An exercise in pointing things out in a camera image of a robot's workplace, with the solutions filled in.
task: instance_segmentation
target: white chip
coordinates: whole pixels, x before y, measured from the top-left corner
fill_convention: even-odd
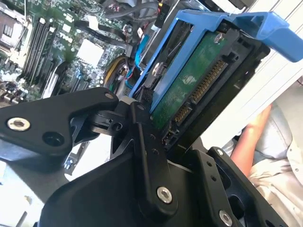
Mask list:
[[[95,31],[99,30],[99,28],[98,28],[99,22],[98,22],[97,17],[91,16],[91,15],[88,15],[87,17],[89,20],[89,27]]]
[[[51,33],[54,33],[54,32],[55,32],[55,30],[56,30],[56,28],[55,28],[55,27],[50,27],[50,28],[49,28],[49,31],[50,31]]]
[[[93,44],[91,41],[84,39],[81,47],[77,53],[77,57],[80,58],[82,61],[97,67],[104,50]]]
[[[71,31],[71,26],[64,24],[62,27],[62,30],[69,33]]]

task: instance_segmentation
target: black metal arm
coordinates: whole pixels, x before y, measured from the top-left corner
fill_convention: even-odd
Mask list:
[[[148,110],[106,88],[2,108],[0,122],[0,158],[36,171],[59,168],[100,133],[113,136],[110,161],[57,190],[40,227],[286,227],[222,150],[167,161]]]

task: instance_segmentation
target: hole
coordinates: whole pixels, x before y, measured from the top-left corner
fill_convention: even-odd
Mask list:
[[[229,221],[229,217],[226,214],[223,214],[223,219],[228,222]]]
[[[224,189],[228,189],[231,184],[232,184],[232,181],[231,179],[229,178],[229,176],[221,169],[221,167],[219,167],[218,165],[216,165],[217,169],[218,169],[218,172],[219,172],[219,175],[220,175],[220,179],[223,183],[223,187]]]
[[[216,181],[216,180],[217,180],[217,178],[215,178],[213,175],[211,175],[210,178],[211,178],[213,181]]]
[[[17,127],[24,127],[24,123],[22,121],[14,121],[14,125],[17,126]]]
[[[155,140],[155,139],[156,139],[155,135],[153,135],[153,134],[150,134],[150,138],[151,138],[152,140]]]
[[[144,110],[144,106],[142,106],[142,105],[137,105],[137,107],[138,107],[140,110]]]
[[[123,125],[122,125],[121,123],[115,123],[115,124],[113,125],[112,129],[113,129],[114,131],[119,131],[119,130],[122,129],[122,127],[123,127]]]
[[[232,195],[228,198],[228,202],[232,208],[232,213],[237,219],[244,217],[244,205],[237,196]]]
[[[64,144],[64,137],[55,131],[48,131],[44,133],[42,139],[44,143],[52,147],[59,147]]]
[[[266,220],[265,223],[267,224],[268,227],[275,227],[275,225],[268,220]]]
[[[249,43],[247,43],[247,42],[243,42],[243,44],[242,44],[245,48],[250,48],[250,44]]]
[[[155,154],[155,155],[158,155],[159,154],[159,151],[155,148],[151,149],[151,151]]]
[[[169,198],[169,194],[166,191],[161,191],[161,194],[168,199]]]

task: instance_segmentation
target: person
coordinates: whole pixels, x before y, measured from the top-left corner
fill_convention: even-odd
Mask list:
[[[249,123],[231,159],[290,227],[303,227],[303,152],[273,103]]]

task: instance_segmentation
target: blue plastic handle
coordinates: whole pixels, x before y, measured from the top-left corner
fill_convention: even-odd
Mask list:
[[[303,59],[303,40],[275,12],[232,14],[232,22],[292,62]]]

